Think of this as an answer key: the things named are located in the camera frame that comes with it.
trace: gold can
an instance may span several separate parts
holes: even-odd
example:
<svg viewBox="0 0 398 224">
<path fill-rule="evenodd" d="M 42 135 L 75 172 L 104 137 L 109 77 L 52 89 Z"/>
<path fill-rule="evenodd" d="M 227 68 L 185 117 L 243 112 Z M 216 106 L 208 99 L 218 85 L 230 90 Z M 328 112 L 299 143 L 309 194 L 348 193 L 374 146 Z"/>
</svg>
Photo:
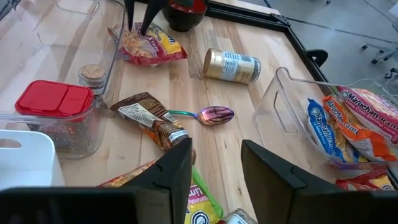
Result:
<svg viewBox="0 0 398 224">
<path fill-rule="evenodd" d="M 258 58 L 216 49 L 207 51 L 203 65 L 205 77 L 245 84 L 255 82 L 260 71 Z"/>
</svg>

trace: spice jar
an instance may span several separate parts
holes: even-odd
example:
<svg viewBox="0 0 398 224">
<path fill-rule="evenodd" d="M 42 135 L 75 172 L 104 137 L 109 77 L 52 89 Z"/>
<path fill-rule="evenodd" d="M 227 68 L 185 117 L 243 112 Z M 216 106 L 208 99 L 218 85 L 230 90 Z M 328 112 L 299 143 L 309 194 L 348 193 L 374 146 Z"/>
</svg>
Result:
<svg viewBox="0 0 398 224">
<path fill-rule="evenodd" d="M 257 222 L 250 217 L 243 209 L 237 208 L 235 211 L 228 214 L 222 221 L 217 224 L 257 224 Z"/>
<path fill-rule="evenodd" d="M 258 58 L 216 49 L 207 51 L 203 64 L 205 77 L 245 84 L 254 83 L 260 71 L 261 62 Z"/>
<path fill-rule="evenodd" d="M 94 95 L 104 92 L 106 75 L 101 65 L 85 65 L 79 71 L 79 84 L 93 90 Z"/>
<path fill-rule="evenodd" d="M 90 108 L 93 100 L 94 94 L 87 87 L 37 80 L 27 86 L 15 108 L 20 114 L 49 117 L 28 127 L 47 134 L 59 158 L 78 159 L 97 150 L 93 127 L 98 127 L 98 119 L 94 110 L 79 116 Z"/>
</svg>

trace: office chair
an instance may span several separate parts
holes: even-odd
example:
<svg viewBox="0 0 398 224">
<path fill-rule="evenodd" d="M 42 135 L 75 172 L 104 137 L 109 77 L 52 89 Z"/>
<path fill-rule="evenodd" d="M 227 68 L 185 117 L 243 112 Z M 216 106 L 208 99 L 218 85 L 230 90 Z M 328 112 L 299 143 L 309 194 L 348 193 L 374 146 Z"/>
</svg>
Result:
<svg viewBox="0 0 398 224">
<path fill-rule="evenodd" d="M 398 32 L 398 20 L 392 23 L 392 27 Z M 381 53 L 378 57 L 375 57 L 371 63 L 377 64 L 378 61 L 382 60 L 386 61 L 390 58 L 394 58 L 398 62 L 398 46 L 396 47 L 384 47 L 376 44 L 365 44 L 361 47 L 361 50 L 366 50 L 368 47 L 372 47 L 374 49 L 378 49 Z M 384 75 L 384 78 L 391 78 L 394 73 L 397 73 L 398 69 L 392 68 L 388 73 Z"/>
</svg>

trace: instant noodle bag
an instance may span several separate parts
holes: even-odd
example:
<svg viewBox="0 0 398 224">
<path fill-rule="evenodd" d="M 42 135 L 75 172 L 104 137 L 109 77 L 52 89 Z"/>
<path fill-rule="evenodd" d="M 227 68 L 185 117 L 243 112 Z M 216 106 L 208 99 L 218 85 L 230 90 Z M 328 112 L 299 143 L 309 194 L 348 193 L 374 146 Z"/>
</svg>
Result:
<svg viewBox="0 0 398 224">
<path fill-rule="evenodd" d="M 318 147 L 343 162 L 367 162 L 368 160 L 347 142 L 337 122 L 329 117 L 322 105 L 311 99 L 308 99 L 308 102 L 308 129 Z"/>
<path fill-rule="evenodd" d="M 151 23 L 146 35 L 141 34 L 141 22 L 134 23 L 131 32 L 124 26 L 121 36 L 120 53 L 123 59 L 136 65 L 158 65 L 187 58 L 184 48 L 163 31 L 158 25 Z M 117 42 L 121 25 L 108 28 L 108 33 Z"/>
<path fill-rule="evenodd" d="M 383 136 L 365 128 L 344 105 L 332 96 L 322 99 L 323 108 L 336 121 L 346 139 L 371 161 L 396 161 Z"/>
<path fill-rule="evenodd" d="M 143 173 L 156 160 L 150 161 L 127 174 L 120 175 L 107 181 L 99 187 L 121 187 L 139 174 Z M 185 224 L 215 224 L 223 217 L 223 208 L 214 199 L 205 181 L 200 177 L 199 173 L 192 167 L 192 181 L 188 196 L 188 205 L 185 211 Z"/>
<path fill-rule="evenodd" d="M 210 194 L 206 183 L 192 167 L 192 184 L 189 192 L 185 224 L 215 224 L 223 217 L 223 208 Z"/>
<path fill-rule="evenodd" d="M 391 149 L 398 149 L 398 108 L 370 91 L 339 86 L 344 103 L 363 126 L 381 134 Z"/>
<path fill-rule="evenodd" d="M 373 170 L 350 179 L 336 180 L 336 185 L 345 190 L 394 190 L 384 169 Z"/>
</svg>

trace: chair wheel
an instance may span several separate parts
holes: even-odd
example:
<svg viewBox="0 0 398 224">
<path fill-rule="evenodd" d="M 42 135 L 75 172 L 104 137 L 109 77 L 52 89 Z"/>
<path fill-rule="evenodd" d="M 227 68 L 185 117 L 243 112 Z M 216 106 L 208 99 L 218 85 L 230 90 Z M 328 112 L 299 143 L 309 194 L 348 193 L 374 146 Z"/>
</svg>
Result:
<svg viewBox="0 0 398 224">
<path fill-rule="evenodd" d="M 384 75 L 384 78 L 391 78 L 392 77 L 392 72 L 386 73 Z"/>
</svg>

